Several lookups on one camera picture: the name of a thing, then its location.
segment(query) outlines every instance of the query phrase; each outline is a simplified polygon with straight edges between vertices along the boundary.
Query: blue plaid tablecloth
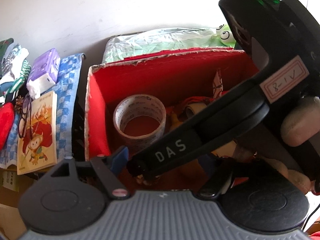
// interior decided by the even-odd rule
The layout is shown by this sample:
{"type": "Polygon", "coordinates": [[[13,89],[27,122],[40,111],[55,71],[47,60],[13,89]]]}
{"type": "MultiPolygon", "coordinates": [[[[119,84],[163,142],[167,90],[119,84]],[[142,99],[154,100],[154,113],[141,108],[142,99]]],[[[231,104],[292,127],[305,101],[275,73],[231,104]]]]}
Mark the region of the blue plaid tablecloth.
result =
{"type": "MultiPolygon", "coordinates": [[[[82,53],[65,57],[60,62],[57,84],[48,91],[57,93],[56,145],[58,161],[72,155],[71,129],[76,92],[79,84],[82,53]]],[[[0,151],[0,168],[17,165],[18,122],[16,114],[8,139],[0,151]]]]}

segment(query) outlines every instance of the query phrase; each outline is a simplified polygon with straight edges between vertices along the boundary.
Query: striped cloth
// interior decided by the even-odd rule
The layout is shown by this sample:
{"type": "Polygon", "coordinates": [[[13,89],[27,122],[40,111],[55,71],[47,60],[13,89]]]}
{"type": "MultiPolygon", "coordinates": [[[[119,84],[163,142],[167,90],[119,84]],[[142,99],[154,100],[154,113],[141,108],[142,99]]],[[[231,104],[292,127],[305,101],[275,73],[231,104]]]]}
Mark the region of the striped cloth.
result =
{"type": "Polygon", "coordinates": [[[31,71],[31,65],[29,64],[29,62],[25,59],[22,63],[22,68],[20,71],[20,77],[17,78],[12,86],[9,88],[9,90],[7,91],[8,93],[13,93],[15,91],[18,91],[18,89],[24,84],[24,82],[28,79],[29,74],[31,71]]]}

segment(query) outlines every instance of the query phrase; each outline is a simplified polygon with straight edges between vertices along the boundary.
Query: book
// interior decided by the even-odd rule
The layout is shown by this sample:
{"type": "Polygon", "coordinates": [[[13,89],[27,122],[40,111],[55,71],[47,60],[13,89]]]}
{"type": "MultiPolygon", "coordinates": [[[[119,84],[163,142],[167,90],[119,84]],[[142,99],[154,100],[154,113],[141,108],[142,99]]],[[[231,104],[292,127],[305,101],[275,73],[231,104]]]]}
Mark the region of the book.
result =
{"type": "Polygon", "coordinates": [[[38,171],[57,164],[56,112],[57,94],[45,93],[28,104],[24,104],[19,122],[17,150],[17,174],[38,171]]]}

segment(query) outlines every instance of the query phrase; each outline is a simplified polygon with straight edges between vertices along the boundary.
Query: googly eye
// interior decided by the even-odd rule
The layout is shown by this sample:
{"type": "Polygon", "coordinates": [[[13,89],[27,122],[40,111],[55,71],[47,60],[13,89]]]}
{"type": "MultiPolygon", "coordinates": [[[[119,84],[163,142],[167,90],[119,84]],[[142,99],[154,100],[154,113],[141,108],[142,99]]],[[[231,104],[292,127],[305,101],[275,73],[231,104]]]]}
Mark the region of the googly eye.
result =
{"type": "Polygon", "coordinates": [[[221,42],[226,46],[231,46],[233,43],[236,42],[231,31],[223,31],[220,35],[220,38],[221,42]]]}
{"type": "Polygon", "coordinates": [[[217,35],[220,35],[222,33],[222,29],[223,29],[224,26],[225,26],[225,24],[222,24],[222,25],[219,26],[219,28],[216,29],[217,35]]]}

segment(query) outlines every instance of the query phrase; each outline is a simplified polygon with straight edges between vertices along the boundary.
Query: white lettering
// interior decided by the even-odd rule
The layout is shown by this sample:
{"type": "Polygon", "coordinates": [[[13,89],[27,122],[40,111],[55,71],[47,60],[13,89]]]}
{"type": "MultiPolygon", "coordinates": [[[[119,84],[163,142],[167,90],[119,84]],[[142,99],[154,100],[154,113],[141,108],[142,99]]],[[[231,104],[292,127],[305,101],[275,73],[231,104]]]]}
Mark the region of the white lettering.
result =
{"type": "Polygon", "coordinates": [[[179,149],[179,152],[183,152],[186,149],[186,145],[181,143],[181,141],[182,141],[181,139],[176,140],[176,146],[177,147],[182,147],[181,149],[179,149]]]}
{"type": "Polygon", "coordinates": [[[167,154],[168,157],[171,158],[171,155],[176,155],[175,152],[173,150],[170,149],[170,147],[167,146],[167,154]]]}
{"type": "Polygon", "coordinates": [[[164,161],[164,156],[162,155],[161,152],[156,152],[156,157],[157,157],[159,162],[163,162],[164,161]]]}

